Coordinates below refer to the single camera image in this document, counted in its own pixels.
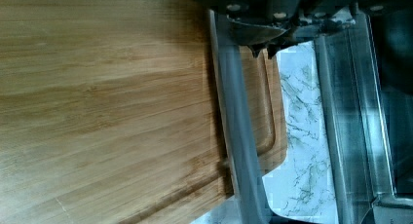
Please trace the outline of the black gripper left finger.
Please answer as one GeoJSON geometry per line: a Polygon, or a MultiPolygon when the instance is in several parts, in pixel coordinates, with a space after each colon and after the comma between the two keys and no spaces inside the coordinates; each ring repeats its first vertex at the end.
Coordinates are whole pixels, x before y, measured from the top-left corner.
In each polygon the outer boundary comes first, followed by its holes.
{"type": "Polygon", "coordinates": [[[244,3],[228,3],[226,16],[233,41],[248,47],[254,57],[266,50],[268,58],[272,58],[282,48],[279,38],[287,32],[286,12],[262,16],[244,3]]]}

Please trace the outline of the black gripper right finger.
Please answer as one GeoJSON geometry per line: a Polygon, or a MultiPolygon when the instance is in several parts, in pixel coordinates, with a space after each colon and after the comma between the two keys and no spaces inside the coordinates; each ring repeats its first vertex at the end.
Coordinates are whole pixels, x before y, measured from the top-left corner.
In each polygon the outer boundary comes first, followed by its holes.
{"type": "Polygon", "coordinates": [[[271,41],[267,48],[268,59],[280,50],[348,29],[356,24],[355,15],[349,8],[342,8],[333,15],[315,13],[309,17],[300,11],[298,18],[291,22],[290,29],[271,41]]]}

